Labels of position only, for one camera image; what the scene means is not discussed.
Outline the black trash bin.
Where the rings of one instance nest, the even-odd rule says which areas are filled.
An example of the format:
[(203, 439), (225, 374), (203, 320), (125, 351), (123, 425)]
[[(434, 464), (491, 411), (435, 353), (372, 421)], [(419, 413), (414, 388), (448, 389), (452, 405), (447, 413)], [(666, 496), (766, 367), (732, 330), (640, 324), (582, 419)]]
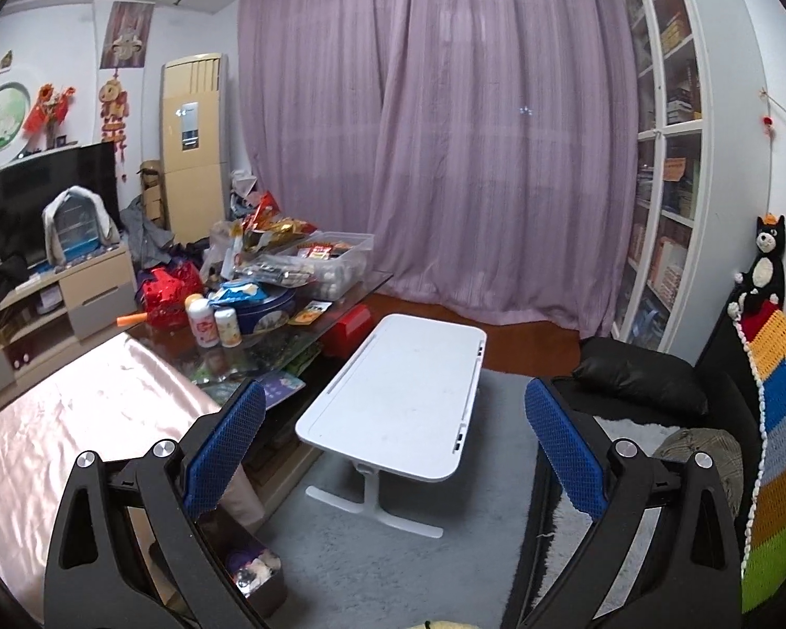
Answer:
[(221, 505), (201, 515), (197, 528), (248, 605), (264, 619), (271, 617), (288, 597), (281, 558)]

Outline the colourful crochet blanket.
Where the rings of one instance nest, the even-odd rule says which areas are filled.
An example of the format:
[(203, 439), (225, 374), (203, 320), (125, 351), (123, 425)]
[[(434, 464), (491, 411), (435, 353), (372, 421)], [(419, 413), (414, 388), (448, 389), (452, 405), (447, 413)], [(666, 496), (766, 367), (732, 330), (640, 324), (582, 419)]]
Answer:
[(737, 304), (727, 312), (756, 383), (761, 439), (741, 561), (743, 612), (750, 615), (786, 582), (786, 315), (770, 302), (756, 314)]

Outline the black leather sofa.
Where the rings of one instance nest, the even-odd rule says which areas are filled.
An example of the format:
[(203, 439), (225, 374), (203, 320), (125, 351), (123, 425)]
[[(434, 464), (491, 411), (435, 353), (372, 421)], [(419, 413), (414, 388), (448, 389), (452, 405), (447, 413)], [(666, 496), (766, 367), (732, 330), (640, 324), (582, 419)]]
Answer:
[(591, 338), (568, 376), (541, 378), (578, 410), (606, 420), (677, 426), (650, 457), (686, 461), (710, 454), (720, 474), (743, 560), (744, 519), (760, 459), (754, 382), (744, 352), (720, 322), (697, 364), (610, 338)]

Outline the pink satin tablecloth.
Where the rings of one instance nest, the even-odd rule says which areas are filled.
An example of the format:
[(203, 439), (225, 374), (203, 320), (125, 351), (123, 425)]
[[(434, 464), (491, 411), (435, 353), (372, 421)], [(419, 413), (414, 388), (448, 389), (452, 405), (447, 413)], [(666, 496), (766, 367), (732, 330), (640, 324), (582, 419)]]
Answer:
[[(0, 627), (43, 620), (50, 539), (76, 457), (141, 457), (220, 412), (170, 364), (119, 335), (52, 373), (0, 412)], [(143, 509), (129, 513), (164, 605), (185, 613)]]

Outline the white bookshelf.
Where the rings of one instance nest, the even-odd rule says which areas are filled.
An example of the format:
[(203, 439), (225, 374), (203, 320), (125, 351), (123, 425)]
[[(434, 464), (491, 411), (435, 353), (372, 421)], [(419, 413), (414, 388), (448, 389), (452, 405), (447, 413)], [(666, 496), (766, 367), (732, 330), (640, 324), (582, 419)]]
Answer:
[(686, 0), (625, 0), (637, 80), (632, 229), (613, 335), (662, 349), (673, 339), (696, 230), (703, 112)]

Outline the glass coffee table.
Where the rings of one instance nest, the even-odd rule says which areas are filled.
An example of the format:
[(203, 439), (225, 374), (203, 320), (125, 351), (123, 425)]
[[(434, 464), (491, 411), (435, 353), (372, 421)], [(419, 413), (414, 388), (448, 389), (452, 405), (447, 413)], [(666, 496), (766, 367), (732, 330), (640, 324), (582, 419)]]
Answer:
[(393, 277), (390, 271), (370, 271), (319, 318), (305, 327), (281, 325), (276, 330), (245, 335), (235, 348), (221, 345), (204, 349), (197, 345), (190, 328), (160, 331), (147, 322), (133, 325), (126, 332), (153, 354), (173, 366), (187, 381), (215, 402), (224, 403), (240, 383), (261, 378), (291, 364), (310, 346), (319, 341), (353, 307), (379, 291)]

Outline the pink label white bottle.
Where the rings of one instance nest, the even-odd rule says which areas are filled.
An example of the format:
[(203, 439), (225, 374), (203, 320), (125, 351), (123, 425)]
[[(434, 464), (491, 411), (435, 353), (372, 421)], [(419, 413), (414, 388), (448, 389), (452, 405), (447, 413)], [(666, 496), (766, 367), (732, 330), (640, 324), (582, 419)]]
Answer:
[(197, 345), (201, 346), (201, 348), (214, 348), (214, 346), (217, 346), (221, 342), (220, 337), (218, 337), (217, 325), (215, 325), (214, 313), (211, 305), (207, 320), (205, 320), (197, 330), (191, 328), (191, 332), (193, 332), (195, 342), (197, 342)]

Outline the small white supplement bottle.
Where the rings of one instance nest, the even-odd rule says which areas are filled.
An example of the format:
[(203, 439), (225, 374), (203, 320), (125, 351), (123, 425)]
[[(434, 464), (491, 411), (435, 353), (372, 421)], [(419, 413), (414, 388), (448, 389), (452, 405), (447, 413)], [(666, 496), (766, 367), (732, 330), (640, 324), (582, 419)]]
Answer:
[(237, 312), (233, 308), (220, 308), (214, 311), (214, 321), (217, 325), (218, 337), (224, 348), (235, 348), (243, 342), (243, 335), (239, 329)]

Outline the blue chips bag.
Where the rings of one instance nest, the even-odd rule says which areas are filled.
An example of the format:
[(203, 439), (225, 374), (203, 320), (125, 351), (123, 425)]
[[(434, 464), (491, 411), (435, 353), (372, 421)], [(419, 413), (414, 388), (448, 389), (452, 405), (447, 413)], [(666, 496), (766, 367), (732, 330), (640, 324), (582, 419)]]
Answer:
[(237, 308), (238, 305), (264, 304), (268, 293), (254, 281), (228, 281), (208, 296), (208, 302), (214, 308)]

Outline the purple bag on floor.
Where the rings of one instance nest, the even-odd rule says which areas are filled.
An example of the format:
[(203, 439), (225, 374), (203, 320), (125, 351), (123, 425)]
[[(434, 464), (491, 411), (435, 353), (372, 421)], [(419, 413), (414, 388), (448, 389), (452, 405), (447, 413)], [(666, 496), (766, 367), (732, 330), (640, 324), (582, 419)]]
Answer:
[(204, 237), (194, 243), (173, 244), (169, 250), (169, 254), (173, 263), (180, 264), (192, 262), (195, 268), (201, 268), (204, 263), (204, 254), (207, 252), (208, 248), (210, 248), (210, 240)]

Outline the black flat television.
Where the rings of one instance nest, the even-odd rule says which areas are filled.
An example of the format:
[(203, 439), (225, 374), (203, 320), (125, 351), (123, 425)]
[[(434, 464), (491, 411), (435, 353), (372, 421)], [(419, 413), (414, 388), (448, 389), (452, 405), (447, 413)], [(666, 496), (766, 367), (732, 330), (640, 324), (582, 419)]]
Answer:
[(70, 186), (99, 194), (120, 229), (116, 162), (112, 144), (54, 149), (0, 170), (0, 258), (22, 256), (28, 266), (45, 258), (42, 212)]

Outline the cardboard box stack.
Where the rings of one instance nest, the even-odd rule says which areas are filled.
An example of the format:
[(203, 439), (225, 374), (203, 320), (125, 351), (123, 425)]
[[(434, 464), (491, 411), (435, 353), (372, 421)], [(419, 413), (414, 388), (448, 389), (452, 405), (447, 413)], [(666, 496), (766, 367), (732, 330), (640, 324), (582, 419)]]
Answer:
[(164, 175), (159, 160), (144, 160), (140, 165), (139, 178), (141, 202), (146, 218), (164, 229), (167, 226)]

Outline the red hanging knot decoration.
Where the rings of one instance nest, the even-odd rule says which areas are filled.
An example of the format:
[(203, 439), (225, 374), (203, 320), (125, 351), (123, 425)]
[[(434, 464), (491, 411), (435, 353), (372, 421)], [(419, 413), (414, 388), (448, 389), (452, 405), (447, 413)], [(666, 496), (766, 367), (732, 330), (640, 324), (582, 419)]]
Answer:
[(119, 72), (104, 82), (99, 90), (100, 139), (112, 144), (114, 153), (124, 160), (127, 148), (127, 118), (130, 115), (129, 96), (119, 78)]

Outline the orange handled knife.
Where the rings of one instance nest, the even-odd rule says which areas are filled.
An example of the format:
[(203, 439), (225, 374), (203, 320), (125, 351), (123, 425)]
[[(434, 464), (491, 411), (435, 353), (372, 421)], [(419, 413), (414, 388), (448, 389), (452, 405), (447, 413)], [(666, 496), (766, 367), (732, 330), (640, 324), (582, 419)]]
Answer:
[(122, 315), (116, 318), (116, 325), (119, 328), (133, 327), (133, 325), (143, 324), (147, 321), (145, 312), (134, 312), (134, 314)]

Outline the round green wall painting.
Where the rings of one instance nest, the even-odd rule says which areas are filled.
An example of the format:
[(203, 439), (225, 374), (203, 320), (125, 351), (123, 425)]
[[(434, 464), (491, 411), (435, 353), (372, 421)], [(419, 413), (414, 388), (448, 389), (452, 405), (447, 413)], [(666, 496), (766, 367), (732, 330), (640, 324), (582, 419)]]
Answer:
[(0, 169), (28, 145), (29, 132), (24, 124), (30, 108), (32, 98), (25, 85), (16, 81), (0, 84)]

